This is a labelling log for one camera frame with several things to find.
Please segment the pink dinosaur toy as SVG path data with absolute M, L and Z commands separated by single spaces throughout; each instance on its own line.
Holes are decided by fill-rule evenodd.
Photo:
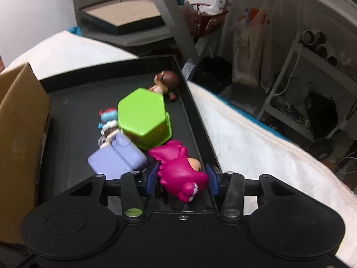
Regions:
M 191 202 L 206 188 L 208 175 L 201 170 L 200 161 L 190 157 L 180 141 L 169 140 L 149 150 L 148 155 L 160 163 L 157 172 L 160 184 L 179 201 Z

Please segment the purple cube toy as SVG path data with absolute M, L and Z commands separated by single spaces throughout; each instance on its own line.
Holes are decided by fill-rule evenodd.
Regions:
M 88 158 L 88 164 L 107 180 L 116 180 L 131 171 L 148 166 L 146 155 L 120 131 L 112 132 L 100 148 Z

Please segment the brown cardboard box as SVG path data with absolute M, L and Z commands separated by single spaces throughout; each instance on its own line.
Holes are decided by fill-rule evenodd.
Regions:
M 50 98 L 24 63 L 1 73 L 1 241 L 21 244 L 35 206 L 36 171 Z

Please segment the green hexagonal box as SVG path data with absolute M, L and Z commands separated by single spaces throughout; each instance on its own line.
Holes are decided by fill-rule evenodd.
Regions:
M 162 95 L 138 88 L 118 103 L 119 128 L 139 148 L 150 150 L 172 136 Z

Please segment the blue red small figure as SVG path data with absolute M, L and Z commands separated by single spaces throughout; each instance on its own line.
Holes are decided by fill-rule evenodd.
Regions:
M 118 110 L 110 107 L 99 111 L 100 122 L 98 129 L 100 129 L 100 137 L 98 139 L 98 146 L 101 147 L 106 138 L 118 129 Z

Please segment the black shallow tray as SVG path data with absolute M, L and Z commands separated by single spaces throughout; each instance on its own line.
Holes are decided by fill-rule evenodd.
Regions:
M 36 205 L 94 175 L 88 157 L 104 142 L 103 127 L 111 132 L 113 128 L 107 126 L 118 121 L 120 100 L 136 89 L 147 91 L 161 71 L 173 71 L 179 78 L 176 99 L 163 99 L 171 122 L 171 140 L 181 141 L 203 167 L 220 168 L 203 115 L 175 56 L 84 67 L 40 80 L 51 103 Z

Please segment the brown haired doll figure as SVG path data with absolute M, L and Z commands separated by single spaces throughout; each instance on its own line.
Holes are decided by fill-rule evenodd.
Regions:
M 162 71 L 156 74 L 154 78 L 154 85 L 149 89 L 155 93 L 167 96 L 169 100 L 177 98 L 177 87 L 179 85 L 179 77 L 173 71 Z

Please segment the white desk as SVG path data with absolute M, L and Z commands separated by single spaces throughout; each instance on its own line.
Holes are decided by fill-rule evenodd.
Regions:
M 331 141 L 356 127 L 356 0 L 153 0 L 192 80 L 218 92 L 264 126 L 305 141 Z M 182 13 L 198 3 L 223 9 L 208 59 L 188 37 Z

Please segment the framed cork board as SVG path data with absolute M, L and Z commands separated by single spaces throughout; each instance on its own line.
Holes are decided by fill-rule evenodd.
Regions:
M 79 19 L 113 35 L 165 25 L 152 0 L 106 0 L 78 9 Z

